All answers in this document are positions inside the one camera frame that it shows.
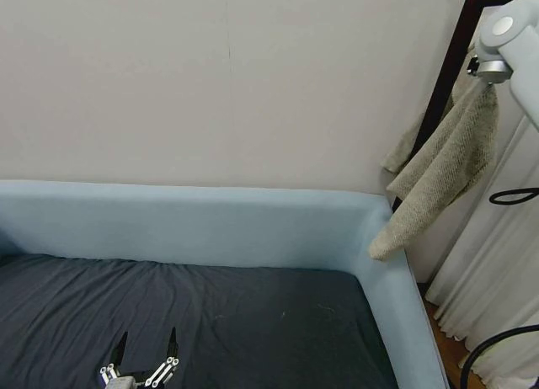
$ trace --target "mattress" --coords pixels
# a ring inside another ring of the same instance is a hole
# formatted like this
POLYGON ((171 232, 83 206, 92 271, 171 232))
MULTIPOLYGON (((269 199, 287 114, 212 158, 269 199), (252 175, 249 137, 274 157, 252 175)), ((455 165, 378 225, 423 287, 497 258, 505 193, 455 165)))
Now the mattress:
POLYGON ((157 367, 172 327, 180 364, 167 387, 398 387, 344 272, 25 254, 0 258, 0 293, 1 387, 103 387, 124 331, 127 372, 157 367))

